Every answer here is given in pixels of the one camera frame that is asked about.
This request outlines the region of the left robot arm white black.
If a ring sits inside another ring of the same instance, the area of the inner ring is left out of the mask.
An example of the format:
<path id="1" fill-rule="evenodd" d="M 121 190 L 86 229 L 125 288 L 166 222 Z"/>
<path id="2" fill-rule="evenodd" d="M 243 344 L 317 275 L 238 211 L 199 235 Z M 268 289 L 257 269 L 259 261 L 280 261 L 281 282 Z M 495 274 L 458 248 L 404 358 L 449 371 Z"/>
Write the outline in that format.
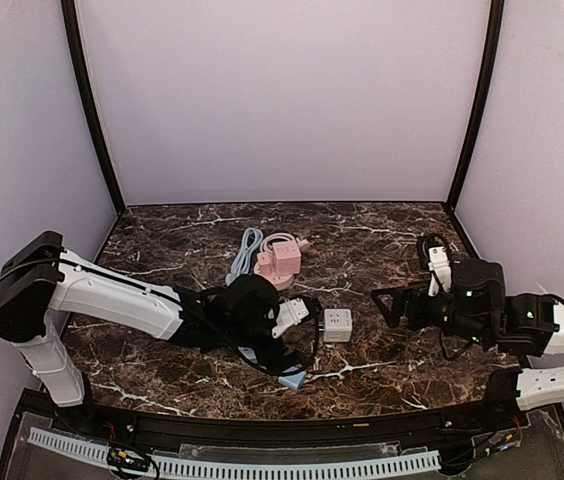
<path id="1" fill-rule="evenodd" d="M 16 347 L 61 408 L 87 399 L 87 381 L 54 326 L 56 312 L 87 315 L 175 345 L 208 352 L 228 347 L 274 377 L 306 369 L 283 334 L 310 315 L 306 300 L 282 300 L 263 277 L 241 275 L 224 287 L 193 291 L 132 279 L 94 265 L 46 231 L 2 267 L 0 338 Z"/>

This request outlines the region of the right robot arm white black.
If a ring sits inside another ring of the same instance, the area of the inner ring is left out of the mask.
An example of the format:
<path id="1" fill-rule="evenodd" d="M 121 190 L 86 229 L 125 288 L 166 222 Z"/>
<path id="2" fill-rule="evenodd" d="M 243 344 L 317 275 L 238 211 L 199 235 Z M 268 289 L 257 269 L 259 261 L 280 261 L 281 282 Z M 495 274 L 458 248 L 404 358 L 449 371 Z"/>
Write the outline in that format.
<path id="1" fill-rule="evenodd" d="M 436 327 L 464 339 L 468 347 L 516 357 L 564 355 L 564 299 L 506 295 L 503 268 L 495 262 L 465 259 L 432 264 L 429 270 L 429 283 L 372 291 L 389 327 Z M 520 411 L 564 403 L 564 366 L 498 370 L 489 377 L 484 399 L 512 403 Z"/>

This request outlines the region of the blue power strip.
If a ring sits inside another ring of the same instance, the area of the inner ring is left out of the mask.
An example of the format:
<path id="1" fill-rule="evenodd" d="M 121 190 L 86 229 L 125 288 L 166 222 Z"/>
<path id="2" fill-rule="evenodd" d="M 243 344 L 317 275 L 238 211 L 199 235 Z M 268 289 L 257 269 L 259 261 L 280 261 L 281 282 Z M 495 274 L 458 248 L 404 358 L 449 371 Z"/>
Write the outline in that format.
<path id="1" fill-rule="evenodd" d="M 238 350 L 251 362 L 256 363 L 257 358 L 255 352 L 251 348 L 239 347 Z"/>

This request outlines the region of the small pink plug adapter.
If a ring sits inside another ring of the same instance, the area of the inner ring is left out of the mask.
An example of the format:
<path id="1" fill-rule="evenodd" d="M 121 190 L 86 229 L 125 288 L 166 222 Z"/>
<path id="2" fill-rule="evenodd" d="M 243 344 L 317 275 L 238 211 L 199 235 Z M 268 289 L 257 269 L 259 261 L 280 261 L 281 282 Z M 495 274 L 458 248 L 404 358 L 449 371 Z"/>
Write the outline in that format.
<path id="1" fill-rule="evenodd" d="M 262 275 L 272 275 L 274 272 L 272 254 L 266 251 L 259 252 L 257 255 L 257 267 Z"/>

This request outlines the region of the small blue plug adapter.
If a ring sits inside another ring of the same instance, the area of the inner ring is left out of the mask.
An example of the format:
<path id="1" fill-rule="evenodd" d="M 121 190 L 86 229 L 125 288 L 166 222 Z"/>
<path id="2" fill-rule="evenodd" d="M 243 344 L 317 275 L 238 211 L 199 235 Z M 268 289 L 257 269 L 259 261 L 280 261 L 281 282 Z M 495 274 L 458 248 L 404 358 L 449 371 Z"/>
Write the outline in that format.
<path id="1" fill-rule="evenodd" d="M 306 371 L 300 371 L 293 375 L 280 376 L 278 382 L 286 388 L 297 391 L 303 385 L 306 375 Z"/>

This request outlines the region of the white cube socket adapter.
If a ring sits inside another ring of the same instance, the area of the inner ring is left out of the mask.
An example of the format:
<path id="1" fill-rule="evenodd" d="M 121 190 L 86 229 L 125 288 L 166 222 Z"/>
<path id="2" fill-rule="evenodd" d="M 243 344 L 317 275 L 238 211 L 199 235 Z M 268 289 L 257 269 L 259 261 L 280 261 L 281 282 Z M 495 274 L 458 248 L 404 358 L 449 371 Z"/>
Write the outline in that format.
<path id="1" fill-rule="evenodd" d="M 323 341 L 327 343 L 349 342 L 353 330 L 353 317 L 350 309 L 325 309 L 323 311 Z"/>

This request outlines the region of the pink cube socket adapter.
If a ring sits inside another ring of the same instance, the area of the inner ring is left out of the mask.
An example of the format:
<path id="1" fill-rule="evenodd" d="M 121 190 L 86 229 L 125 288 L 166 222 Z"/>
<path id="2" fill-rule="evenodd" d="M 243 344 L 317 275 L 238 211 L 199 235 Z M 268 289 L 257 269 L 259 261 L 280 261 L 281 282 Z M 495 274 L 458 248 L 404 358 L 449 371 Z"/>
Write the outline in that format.
<path id="1" fill-rule="evenodd" d="M 301 251 L 295 240 L 272 245 L 273 266 L 278 276 L 297 275 L 301 270 Z"/>

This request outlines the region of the pink round power socket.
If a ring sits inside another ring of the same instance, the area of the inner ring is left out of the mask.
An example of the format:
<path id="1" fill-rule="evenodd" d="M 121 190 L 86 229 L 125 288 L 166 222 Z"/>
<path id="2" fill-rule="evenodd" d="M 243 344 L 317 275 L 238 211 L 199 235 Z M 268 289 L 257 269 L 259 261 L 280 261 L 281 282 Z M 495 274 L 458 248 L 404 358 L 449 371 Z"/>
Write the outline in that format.
<path id="1" fill-rule="evenodd" d="M 262 266 L 260 263 L 255 265 L 253 273 L 266 279 L 278 291 L 289 288 L 293 284 L 295 278 L 293 274 L 278 275 L 269 265 Z"/>

